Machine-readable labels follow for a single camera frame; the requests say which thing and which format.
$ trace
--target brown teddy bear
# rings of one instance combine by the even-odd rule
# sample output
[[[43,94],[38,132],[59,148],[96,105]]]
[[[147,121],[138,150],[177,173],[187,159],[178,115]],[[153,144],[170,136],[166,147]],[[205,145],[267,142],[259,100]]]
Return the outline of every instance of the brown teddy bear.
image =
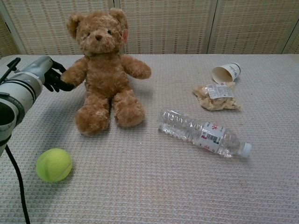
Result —
[[[151,69],[144,62],[120,53],[128,37],[124,12],[117,8],[86,16],[75,12],[69,17],[67,29],[84,53],[61,76],[61,80],[75,87],[85,80],[85,102],[75,115],[78,130],[92,135],[108,128],[110,101],[120,126],[140,124],[145,109],[135,97],[127,74],[146,79],[151,76]]]

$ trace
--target yellow tennis ball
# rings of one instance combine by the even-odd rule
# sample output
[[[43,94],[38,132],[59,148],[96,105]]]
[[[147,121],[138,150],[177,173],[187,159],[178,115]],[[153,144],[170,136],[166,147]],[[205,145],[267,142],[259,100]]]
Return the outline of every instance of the yellow tennis ball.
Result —
[[[58,182],[66,178],[71,168],[70,154],[60,148],[47,150],[36,161],[36,173],[46,182]]]

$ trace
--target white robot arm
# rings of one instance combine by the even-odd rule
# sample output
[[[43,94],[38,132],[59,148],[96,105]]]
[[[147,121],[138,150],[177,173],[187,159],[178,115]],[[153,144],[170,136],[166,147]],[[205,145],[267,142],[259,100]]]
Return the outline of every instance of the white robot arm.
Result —
[[[0,79],[0,157],[11,137],[13,129],[22,122],[27,111],[32,107],[42,92],[43,85],[49,91],[71,91],[74,86],[60,80],[65,68],[49,56],[42,56],[24,70],[16,69],[20,58],[14,59],[7,66],[8,71]],[[14,70],[15,75],[6,77]]]

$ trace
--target woven tablecloth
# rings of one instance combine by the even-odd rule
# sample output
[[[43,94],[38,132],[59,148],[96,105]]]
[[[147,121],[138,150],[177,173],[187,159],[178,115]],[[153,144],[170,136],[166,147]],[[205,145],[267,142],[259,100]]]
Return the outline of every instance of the woven tablecloth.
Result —
[[[46,88],[8,142],[20,167],[32,224],[299,223],[299,56],[133,55],[152,68],[130,78],[146,120],[85,137],[74,123],[84,85]],[[16,56],[0,60],[0,74]],[[19,56],[19,69],[40,56]],[[66,68],[81,56],[51,56]],[[203,109],[192,93],[214,83],[214,67],[242,69],[235,97],[240,111]],[[224,158],[158,131],[162,108],[217,122],[252,144],[247,159]],[[35,172],[44,151],[60,147],[73,159],[69,176],[43,182]],[[0,157],[0,223],[25,223],[15,170]]]

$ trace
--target plastic water bottle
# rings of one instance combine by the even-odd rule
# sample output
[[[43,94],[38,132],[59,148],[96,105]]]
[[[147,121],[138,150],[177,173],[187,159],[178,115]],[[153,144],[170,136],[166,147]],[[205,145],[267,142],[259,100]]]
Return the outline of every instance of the plastic water bottle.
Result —
[[[211,122],[202,122],[179,111],[163,109],[158,122],[162,132],[225,157],[235,154],[248,157],[251,151],[251,144],[240,141],[231,130]]]

